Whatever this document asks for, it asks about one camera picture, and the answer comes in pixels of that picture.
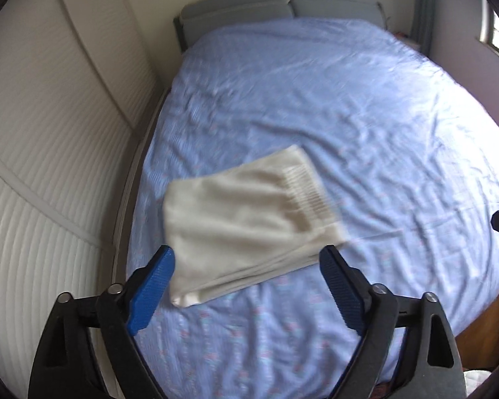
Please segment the cream white pants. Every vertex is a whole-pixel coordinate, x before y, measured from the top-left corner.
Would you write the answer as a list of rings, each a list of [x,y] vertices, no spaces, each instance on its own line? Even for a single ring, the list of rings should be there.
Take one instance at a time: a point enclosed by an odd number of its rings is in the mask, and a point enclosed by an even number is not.
[[[170,301],[182,308],[313,265],[323,247],[348,240],[313,162],[296,145],[172,181],[163,219],[176,256]]]

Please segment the blue floral bed sheet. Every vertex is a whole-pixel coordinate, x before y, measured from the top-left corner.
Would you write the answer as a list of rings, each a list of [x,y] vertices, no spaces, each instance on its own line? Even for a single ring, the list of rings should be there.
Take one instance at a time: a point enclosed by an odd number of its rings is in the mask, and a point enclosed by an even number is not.
[[[362,20],[223,27],[186,53],[144,160],[127,268],[164,243],[168,184],[301,147],[347,262],[435,293],[455,333],[499,295],[499,126],[441,67]],[[138,345],[171,398],[323,398],[357,346],[313,265],[190,308]]]

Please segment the barred window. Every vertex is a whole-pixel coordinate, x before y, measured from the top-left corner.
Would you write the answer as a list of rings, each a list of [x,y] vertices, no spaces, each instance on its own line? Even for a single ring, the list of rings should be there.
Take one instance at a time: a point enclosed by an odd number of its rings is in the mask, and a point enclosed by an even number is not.
[[[499,16],[488,0],[481,0],[480,42],[499,55]]]

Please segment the dark green curtain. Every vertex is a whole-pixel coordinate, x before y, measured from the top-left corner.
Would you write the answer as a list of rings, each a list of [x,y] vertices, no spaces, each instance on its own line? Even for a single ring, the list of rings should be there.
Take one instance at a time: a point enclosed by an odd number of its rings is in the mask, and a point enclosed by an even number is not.
[[[420,52],[428,56],[433,39],[436,0],[415,0],[411,38],[420,45]]]

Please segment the white louvered wardrobe door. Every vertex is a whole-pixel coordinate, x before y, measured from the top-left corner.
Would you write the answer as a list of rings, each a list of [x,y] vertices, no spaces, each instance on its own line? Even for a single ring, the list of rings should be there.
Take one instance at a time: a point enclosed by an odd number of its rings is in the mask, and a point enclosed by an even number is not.
[[[0,379],[18,398],[57,296],[110,282],[162,96],[129,0],[0,11]]]

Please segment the grey padded headboard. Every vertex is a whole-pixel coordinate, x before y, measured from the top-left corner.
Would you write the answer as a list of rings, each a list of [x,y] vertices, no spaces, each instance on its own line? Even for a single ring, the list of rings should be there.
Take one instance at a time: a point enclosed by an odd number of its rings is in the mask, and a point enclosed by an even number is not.
[[[185,52],[205,34],[228,25],[296,17],[360,19],[388,28],[377,0],[200,0],[184,6],[173,24]]]

